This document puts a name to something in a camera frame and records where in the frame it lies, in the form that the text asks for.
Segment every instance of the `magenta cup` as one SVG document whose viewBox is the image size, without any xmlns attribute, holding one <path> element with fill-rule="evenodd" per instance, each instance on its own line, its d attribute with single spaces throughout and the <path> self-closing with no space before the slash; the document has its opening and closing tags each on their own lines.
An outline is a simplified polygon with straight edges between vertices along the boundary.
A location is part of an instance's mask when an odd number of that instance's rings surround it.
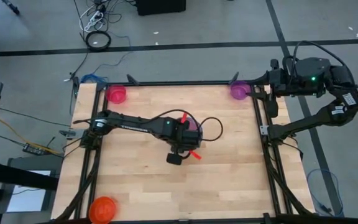
<svg viewBox="0 0 358 224">
<path fill-rule="evenodd" d="M 244 81 L 235 81 L 230 86 L 230 95 L 234 99 L 243 100 L 247 98 L 247 94 L 251 92 L 251 86 Z"/>
</svg>

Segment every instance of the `white cable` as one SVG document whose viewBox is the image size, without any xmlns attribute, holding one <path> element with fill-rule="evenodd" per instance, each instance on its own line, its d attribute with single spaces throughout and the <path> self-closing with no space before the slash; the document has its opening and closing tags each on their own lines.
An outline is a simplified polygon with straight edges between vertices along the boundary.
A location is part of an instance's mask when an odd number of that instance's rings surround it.
<svg viewBox="0 0 358 224">
<path fill-rule="evenodd" d="M 93 14 L 93 16 L 89 19 L 89 22 L 88 22 L 88 24 L 85 26 L 85 27 L 83 27 L 82 26 L 82 23 L 81 23 L 81 21 L 82 21 L 82 17 L 89 11 L 89 10 L 91 10 L 92 8 L 93 8 L 93 6 L 94 5 L 92 5 L 91 7 L 89 7 L 84 13 L 82 13 L 82 15 L 80 16 L 80 29 L 81 30 L 83 30 L 83 31 L 85 31 L 85 32 L 87 32 L 87 33 L 90 33 L 91 31 L 89 31 L 91 28 L 92 28 L 92 26 L 95 26 L 97 23 L 101 23 L 101 25 L 96 29 L 96 30 L 100 30 L 101 28 L 102 28 L 102 26 L 103 26 L 103 22 L 101 22 L 101 20 L 103 19 L 103 16 L 104 16 L 104 14 L 102 13 L 102 12 L 100 12 L 100 11 L 96 11 L 94 14 Z"/>
</svg>

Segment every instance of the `desk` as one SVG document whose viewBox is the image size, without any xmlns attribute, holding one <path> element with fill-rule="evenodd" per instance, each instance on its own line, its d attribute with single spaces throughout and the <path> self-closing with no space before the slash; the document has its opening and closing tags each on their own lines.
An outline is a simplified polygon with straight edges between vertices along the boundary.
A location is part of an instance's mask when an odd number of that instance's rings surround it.
<svg viewBox="0 0 358 224">
<path fill-rule="evenodd" d="M 80 86 L 73 120 L 91 117 L 95 88 L 95 84 Z M 273 122 L 289 123 L 283 98 L 278 99 L 278 105 L 278 117 Z M 202 160 L 190 157 L 181 166 L 165 162 L 169 145 L 150 134 L 115 129 L 103 137 L 96 197 L 109 196 L 117 201 L 119 211 L 114 221 L 257 218 L 265 212 L 274 216 L 251 98 L 234 100 L 225 85 L 135 86 L 127 87 L 124 103 L 108 104 L 110 110 L 145 118 L 179 108 L 199 121 L 208 116 L 219 118 L 224 126 L 222 137 L 202 142 L 196 150 Z M 182 114 L 167 116 L 179 118 Z M 85 123 L 72 126 L 87 127 Z M 220 132 L 214 121 L 206 122 L 203 130 L 204 138 L 210 139 Z M 285 142 L 296 146 L 292 139 Z M 77 146 L 71 145 L 66 153 Z M 299 152 L 285 145 L 279 150 L 287 185 L 313 211 Z M 76 194 L 83 156 L 84 150 L 78 149 L 64 160 L 52 218 L 58 217 Z M 88 194 L 84 196 L 82 217 L 86 215 Z M 281 191 L 278 194 L 285 211 Z"/>
</svg>

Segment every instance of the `yellow cable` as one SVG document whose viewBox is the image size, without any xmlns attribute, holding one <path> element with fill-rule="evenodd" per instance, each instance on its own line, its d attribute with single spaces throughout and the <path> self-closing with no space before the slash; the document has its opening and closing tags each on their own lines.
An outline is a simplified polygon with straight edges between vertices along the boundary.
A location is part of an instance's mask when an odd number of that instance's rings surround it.
<svg viewBox="0 0 358 224">
<path fill-rule="evenodd" d="M 37 148 L 43 149 L 43 150 L 48 151 L 48 152 L 53 153 L 53 154 L 59 154 L 59 152 L 57 152 L 57 151 L 54 151 L 54 150 L 49 149 L 49 148 L 47 148 L 47 147 L 45 147 L 45 146 L 41 146 L 41 145 L 38 145 L 38 144 L 36 144 L 36 143 L 32 143 L 32 142 L 26 140 L 25 138 L 23 138 L 23 136 L 21 136 L 19 133 L 17 133 L 17 131 L 16 131 L 15 129 L 13 129 L 12 126 L 10 126 L 8 123 L 6 123 L 5 121 L 3 121 L 1 118 L 0 118 L 0 122 L 1 122 L 2 124 L 6 125 L 11 131 L 13 131 L 13 133 L 14 133 L 17 137 L 19 137 L 22 141 L 26 142 L 27 144 L 29 144 L 29 145 L 31 145 L 31 146 L 33 146 L 33 147 L 37 147 Z"/>
</svg>

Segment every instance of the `black metal frame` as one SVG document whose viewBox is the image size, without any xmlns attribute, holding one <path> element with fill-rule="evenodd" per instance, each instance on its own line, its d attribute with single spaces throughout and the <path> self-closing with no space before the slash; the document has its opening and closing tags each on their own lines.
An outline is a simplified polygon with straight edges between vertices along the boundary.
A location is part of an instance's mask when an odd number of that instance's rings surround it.
<svg viewBox="0 0 358 224">
<path fill-rule="evenodd" d="M 101 90 L 108 88 L 110 85 L 124 85 L 124 86 L 180 86 L 180 85 L 229 85 L 231 81 L 183 81 L 183 82 L 127 82 L 127 83 L 98 83 L 96 86 L 96 93 L 95 93 L 95 101 L 93 104 L 92 109 L 92 116 L 94 116 L 97 113 L 98 106 L 99 106 L 99 99 Z M 266 113 L 266 105 L 263 102 L 258 102 L 255 98 L 252 99 L 254 104 L 254 110 L 255 110 L 255 116 L 257 120 L 257 127 L 259 130 L 259 126 L 263 125 L 262 121 L 262 115 L 260 114 L 260 106 L 259 103 L 263 104 L 264 111 L 265 111 L 265 117 L 267 120 L 267 124 L 272 124 L 271 117 L 268 116 Z M 106 110 L 108 106 L 107 98 L 104 97 L 103 101 L 103 110 Z M 199 223 L 199 224 L 210 224 L 210 223 L 231 223 L 231 224 L 240 224 L 240 223 L 263 223 L 263 224 L 271 224 L 271 223 L 320 223 L 320 224 L 336 224 L 336 223 L 357 223 L 358 224 L 358 218 L 334 218 L 334 217 L 319 217 L 318 215 L 294 215 L 292 212 L 291 202 L 288 197 L 291 197 L 292 201 L 296 199 L 296 197 L 291 193 L 290 189 L 288 189 L 286 182 L 285 182 L 285 175 L 282 167 L 281 157 L 280 153 L 278 151 L 278 147 L 276 144 L 272 144 L 271 147 L 273 147 L 273 153 L 275 156 L 275 162 L 277 169 L 275 169 L 275 172 L 272 173 L 269 172 L 269 169 L 273 167 L 271 158 L 270 158 L 270 152 L 269 147 L 270 144 L 268 142 L 268 139 L 261 135 L 260 133 L 260 142 L 262 145 L 262 151 L 264 153 L 264 161 L 265 166 L 268 174 L 268 183 L 270 187 L 270 193 L 272 196 L 272 202 L 273 202 L 273 208 L 275 212 L 275 218 L 270 218 L 268 213 L 261 214 L 262 217 L 260 218 L 228 218 L 228 219 L 204 219 L 204 220 L 148 220 L 148 221 L 114 221 L 112 223 L 116 224 L 135 224 L 135 223 L 141 223 L 141 224 L 151 224 L 151 223 L 158 223 L 158 224 L 189 224 L 189 223 Z M 82 186 L 82 183 L 86 179 L 86 174 L 88 171 L 89 166 L 89 159 L 90 159 L 90 150 L 86 149 L 85 156 L 84 156 L 84 163 L 83 163 L 83 170 L 81 172 L 81 180 L 80 180 L 80 188 Z M 101 156 L 101 147 L 96 149 L 94 162 L 99 164 Z M 94 201 L 95 197 L 95 191 L 96 191 L 96 182 L 97 182 L 97 174 L 98 170 L 96 170 L 96 177 L 93 179 L 91 183 L 91 189 L 89 191 L 89 198 L 88 198 L 88 209 L 92 202 Z M 280 202 L 278 201 L 278 195 L 277 195 L 277 188 L 276 188 L 276 181 L 281 180 L 279 186 L 283 190 L 283 198 L 285 203 L 285 208 L 287 213 L 282 213 L 280 208 Z M 81 206 L 82 201 L 77 205 L 76 213 L 77 217 L 75 219 L 78 219 L 80 217 L 81 213 Z"/>
</svg>

